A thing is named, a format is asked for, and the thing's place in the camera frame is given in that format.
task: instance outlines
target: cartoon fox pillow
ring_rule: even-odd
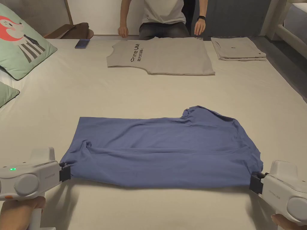
[[[56,48],[9,8],[0,4],[0,69],[20,80]]]

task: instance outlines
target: smartphone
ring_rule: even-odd
[[[85,49],[89,42],[89,39],[80,39],[76,44],[75,49]]]

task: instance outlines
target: brown leather item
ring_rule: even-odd
[[[87,39],[91,31],[88,29],[88,23],[82,22],[77,25],[65,24],[52,32],[44,36],[49,39]]]

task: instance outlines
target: bed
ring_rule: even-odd
[[[307,104],[268,61],[226,62],[205,41],[215,75],[148,75],[107,68],[117,41],[49,40],[58,51],[13,82],[20,95],[0,109],[1,165],[26,161],[32,148],[68,149],[80,116],[178,117],[201,105],[236,118],[261,152],[298,165],[307,177]],[[71,180],[47,192],[42,226],[81,229],[274,229],[268,205],[248,188],[123,189]]]
[[[267,36],[284,40],[307,58],[307,1],[280,0],[277,3]]]

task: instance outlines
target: dark jeans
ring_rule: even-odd
[[[140,27],[139,40],[149,40],[154,37],[189,37],[190,34],[183,22],[163,24],[158,22],[143,23]]]

